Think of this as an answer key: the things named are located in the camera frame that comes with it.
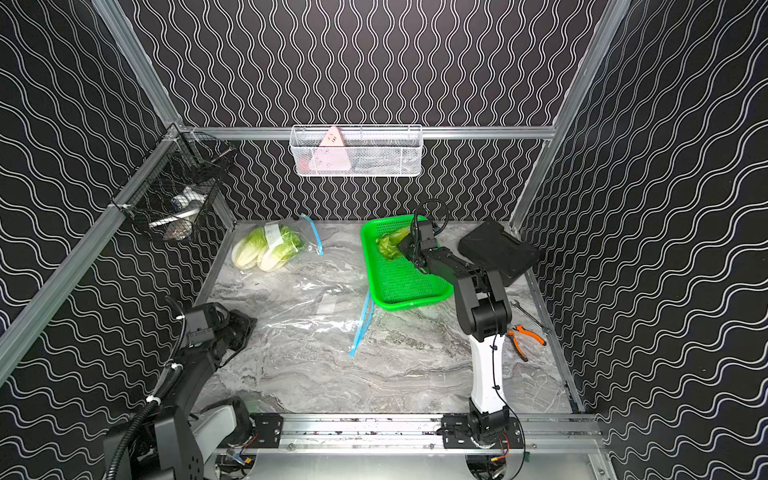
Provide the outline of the zip-top bag with two cabbages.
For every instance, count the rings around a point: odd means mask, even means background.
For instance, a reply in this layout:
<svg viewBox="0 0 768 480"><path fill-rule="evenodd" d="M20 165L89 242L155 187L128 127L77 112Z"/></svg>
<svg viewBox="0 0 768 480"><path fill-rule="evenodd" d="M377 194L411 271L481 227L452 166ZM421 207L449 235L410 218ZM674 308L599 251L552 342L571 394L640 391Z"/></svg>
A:
<svg viewBox="0 0 768 480"><path fill-rule="evenodd" d="M272 273L304 253L323 256L324 245L315 222L300 215L249 227L233 244L230 262L240 271Z"/></svg>

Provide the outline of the zip-top bag blue seal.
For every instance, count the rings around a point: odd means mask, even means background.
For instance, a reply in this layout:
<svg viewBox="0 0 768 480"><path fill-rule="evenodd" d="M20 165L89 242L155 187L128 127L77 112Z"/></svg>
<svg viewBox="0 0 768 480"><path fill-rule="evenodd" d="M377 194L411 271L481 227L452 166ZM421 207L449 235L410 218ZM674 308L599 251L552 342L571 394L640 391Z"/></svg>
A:
<svg viewBox="0 0 768 480"><path fill-rule="evenodd" d="M234 371L365 368L359 335L373 307L365 282L257 283L240 293L238 307L257 325Z"/></svg>

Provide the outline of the pale chinese cabbage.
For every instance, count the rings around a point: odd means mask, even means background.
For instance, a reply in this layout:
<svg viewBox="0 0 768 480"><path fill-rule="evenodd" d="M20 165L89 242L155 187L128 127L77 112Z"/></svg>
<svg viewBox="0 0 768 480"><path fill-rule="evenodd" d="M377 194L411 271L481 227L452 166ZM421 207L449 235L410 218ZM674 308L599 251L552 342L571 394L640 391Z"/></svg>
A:
<svg viewBox="0 0 768 480"><path fill-rule="evenodd" d="M269 223L264 229L268 249L257 267L264 272L273 272L298 254L304 242L297 232L279 223Z"/></svg>
<svg viewBox="0 0 768 480"><path fill-rule="evenodd" d="M231 252L232 264L240 270L254 268L268 249L263 227L256 227L237 242Z"/></svg>

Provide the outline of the green chinese cabbage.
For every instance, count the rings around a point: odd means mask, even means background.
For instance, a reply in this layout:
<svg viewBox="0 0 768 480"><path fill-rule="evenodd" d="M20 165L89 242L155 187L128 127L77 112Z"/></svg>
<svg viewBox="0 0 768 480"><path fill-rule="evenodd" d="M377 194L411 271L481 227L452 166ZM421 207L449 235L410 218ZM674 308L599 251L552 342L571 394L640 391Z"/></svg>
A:
<svg viewBox="0 0 768 480"><path fill-rule="evenodd" d="M409 227L403 227L396 231L382 234L376 239L377 250L388 261L402 256L400 243L410 234Z"/></svg>

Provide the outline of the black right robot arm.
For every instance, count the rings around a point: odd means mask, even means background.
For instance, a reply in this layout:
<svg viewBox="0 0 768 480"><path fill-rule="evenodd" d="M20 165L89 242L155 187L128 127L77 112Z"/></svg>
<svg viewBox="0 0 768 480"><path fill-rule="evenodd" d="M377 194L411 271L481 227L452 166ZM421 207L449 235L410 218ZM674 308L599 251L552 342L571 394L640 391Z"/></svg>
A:
<svg viewBox="0 0 768 480"><path fill-rule="evenodd" d="M439 229L415 215L399 250L419 271L453 287L455 312L472 355L473 385L467 421L479 445L496 443L508 429L512 409L503 389L503 343L512 312L501 276L454 255L437 242Z"/></svg>

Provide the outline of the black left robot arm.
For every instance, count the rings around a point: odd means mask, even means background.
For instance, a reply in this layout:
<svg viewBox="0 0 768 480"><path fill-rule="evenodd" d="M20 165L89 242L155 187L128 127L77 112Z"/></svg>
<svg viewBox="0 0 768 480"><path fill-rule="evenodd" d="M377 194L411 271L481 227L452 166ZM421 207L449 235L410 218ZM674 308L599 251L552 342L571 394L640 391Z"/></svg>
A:
<svg viewBox="0 0 768 480"><path fill-rule="evenodd" d="M215 302L182 317L187 345L172 356L170 373L140 410L110 428L103 440L106 479L214 479L216 450L253 436L239 397L198 413L193 407L213 374L247 346L257 320Z"/></svg>

